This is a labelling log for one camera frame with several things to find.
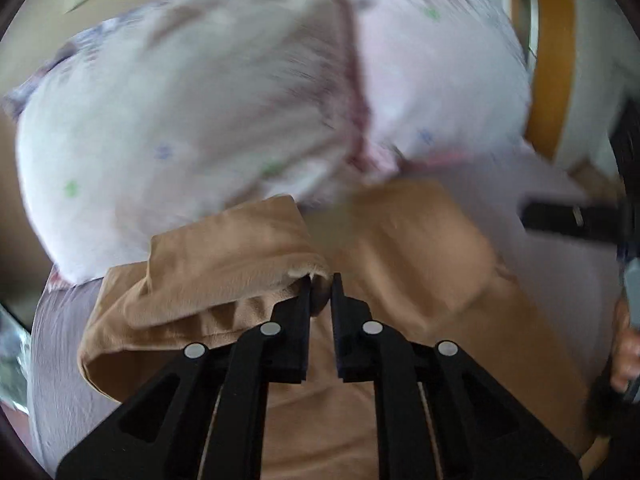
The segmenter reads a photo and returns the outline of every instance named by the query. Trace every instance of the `person's hand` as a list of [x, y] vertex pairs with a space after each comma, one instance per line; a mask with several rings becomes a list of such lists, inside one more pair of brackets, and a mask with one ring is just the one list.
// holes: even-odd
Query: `person's hand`
[[611, 386], [623, 394], [629, 381], [640, 376], [640, 332], [629, 326], [629, 306], [625, 297], [616, 304], [613, 334]]

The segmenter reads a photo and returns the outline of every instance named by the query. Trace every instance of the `pillow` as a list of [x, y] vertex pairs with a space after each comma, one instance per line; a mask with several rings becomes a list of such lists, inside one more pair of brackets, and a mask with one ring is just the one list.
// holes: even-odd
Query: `pillow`
[[153, 235], [244, 200], [331, 189], [358, 145], [344, 15], [339, 0], [159, 0], [9, 96], [24, 203], [62, 278], [146, 260]]
[[489, 0], [350, 0], [370, 108], [361, 167], [450, 162], [520, 142], [530, 86]]

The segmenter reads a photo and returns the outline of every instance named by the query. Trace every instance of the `pillowcase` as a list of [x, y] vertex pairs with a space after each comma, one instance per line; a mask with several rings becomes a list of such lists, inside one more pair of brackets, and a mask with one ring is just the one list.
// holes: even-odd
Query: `pillowcase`
[[314, 200], [358, 145], [339, 0], [159, 0], [81, 33], [8, 103], [62, 278], [252, 198]]
[[360, 165], [452, 162], [521, 142], [530, 85], [489, 0], [350, 0], [370, 108]]

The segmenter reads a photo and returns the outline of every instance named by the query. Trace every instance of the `fabric fold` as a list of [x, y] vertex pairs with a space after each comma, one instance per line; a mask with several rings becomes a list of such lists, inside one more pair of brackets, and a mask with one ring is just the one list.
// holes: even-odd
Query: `fabric fold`
[[328, 264], [289, 196], [155, 236], [148, 262], [114, 267], [105, 277], [78, 349], [81, 373], [124, 400], [158, 370], [154, 352], [193, 341], [232, 343], [293, 297], [307, 275], [328, 291]]
[[[84, 377], [126, 400], [190, 342], [235, 341], [340, 272], [348, 296], [407, 339], [458, 343], [576, 455], [593, 441], [587, 387], [548, 323], [440, 184], [398, 180], [303, 219], [289, 197], [155, 237], [147, 263], [111, 269], [78, 353]], [[320, 294], [316, 304], [326, 301]], [[270, 385], [262, 477], [376, 478], [372, 384], [335, 369], [330, 309], [310, 326], [303, 384]]]

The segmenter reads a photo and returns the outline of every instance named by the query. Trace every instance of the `beige wall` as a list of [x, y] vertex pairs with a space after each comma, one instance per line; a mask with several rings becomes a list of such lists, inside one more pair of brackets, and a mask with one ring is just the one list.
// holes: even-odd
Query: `beige wall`
[[608, 136], [627, 96], [640, 94], [640, 40], [615, 0], [575, 0], [575, 32], [571, 100], [555, 162], [567, 169], [591, 157], [598, 166], [609, 162], [600, 169], [614, 176]]
[[[63, 14], [63, 0], [27, 0], [0, 41], [0, 94], [23, 82], [70, 36], [149, 0], [89, 0]], [[50, 269], [22, 209], [15, 129], [0, 117], [0, 301], [29, 317]]]

